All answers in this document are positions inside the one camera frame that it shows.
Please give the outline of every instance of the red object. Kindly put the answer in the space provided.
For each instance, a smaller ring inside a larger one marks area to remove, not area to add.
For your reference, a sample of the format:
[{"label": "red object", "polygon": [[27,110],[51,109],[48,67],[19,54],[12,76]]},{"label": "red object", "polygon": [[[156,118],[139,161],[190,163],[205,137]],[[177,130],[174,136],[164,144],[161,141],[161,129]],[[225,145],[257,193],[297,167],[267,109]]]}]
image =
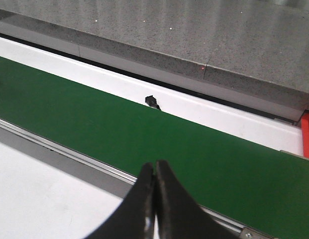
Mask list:
[{"label": "red object", "polygon": [[309,158],[309,113],[302,117],[304,157]]}]

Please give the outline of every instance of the small black object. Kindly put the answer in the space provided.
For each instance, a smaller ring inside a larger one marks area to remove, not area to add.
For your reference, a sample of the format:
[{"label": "small black object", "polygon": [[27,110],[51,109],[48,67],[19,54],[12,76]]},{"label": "small black object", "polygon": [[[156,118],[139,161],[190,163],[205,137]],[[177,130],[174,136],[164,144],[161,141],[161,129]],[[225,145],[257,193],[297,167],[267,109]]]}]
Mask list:
[{"label": "small black object", "polygon": [[161,110],[160,106],[156,102],[156,98],[154,98],[153,96],[147,96],[145,98],[145,102],[148,104],[149,107]]},{"label": "small black object", "polygon": [[121,205],[86,239],[152,239],[155,212],[161,239],[238,239],[186,192],[165,160],[143,165]]}]

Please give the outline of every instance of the screw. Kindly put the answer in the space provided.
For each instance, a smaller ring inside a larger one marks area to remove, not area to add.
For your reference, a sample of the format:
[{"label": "screw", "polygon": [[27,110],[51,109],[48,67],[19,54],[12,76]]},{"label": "screw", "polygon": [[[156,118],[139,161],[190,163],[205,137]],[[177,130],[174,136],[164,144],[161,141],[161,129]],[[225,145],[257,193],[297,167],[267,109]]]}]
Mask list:
[{"label": "screw", "polygon": [[253,234],[252,233],[246,233],[246,238],[248,239],[252,239],[253,238]]}]

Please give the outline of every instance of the granite countertop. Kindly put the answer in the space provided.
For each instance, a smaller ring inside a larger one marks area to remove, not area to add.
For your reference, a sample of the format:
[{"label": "granite countertop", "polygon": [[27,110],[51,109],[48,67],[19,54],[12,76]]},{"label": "granite countertop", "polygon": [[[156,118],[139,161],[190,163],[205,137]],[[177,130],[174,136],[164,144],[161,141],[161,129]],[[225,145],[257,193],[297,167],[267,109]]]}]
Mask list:
[{"label": "granite countertop", "polygon": [[309,10],[258,0],[0,0],[0,33],[298,120]]}]

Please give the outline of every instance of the green conveyor belt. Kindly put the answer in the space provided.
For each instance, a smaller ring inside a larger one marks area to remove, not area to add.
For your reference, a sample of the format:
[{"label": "green conveyor belt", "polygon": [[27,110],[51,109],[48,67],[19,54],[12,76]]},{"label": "green conveyor belt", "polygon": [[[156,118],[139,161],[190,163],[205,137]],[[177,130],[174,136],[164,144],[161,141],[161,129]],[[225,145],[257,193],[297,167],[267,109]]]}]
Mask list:
[{"label": "green conveyor belt", "polygon": [[0,118],[133,175],[166,159],[201,205],[309,239],[307,160],[1,57]]}]

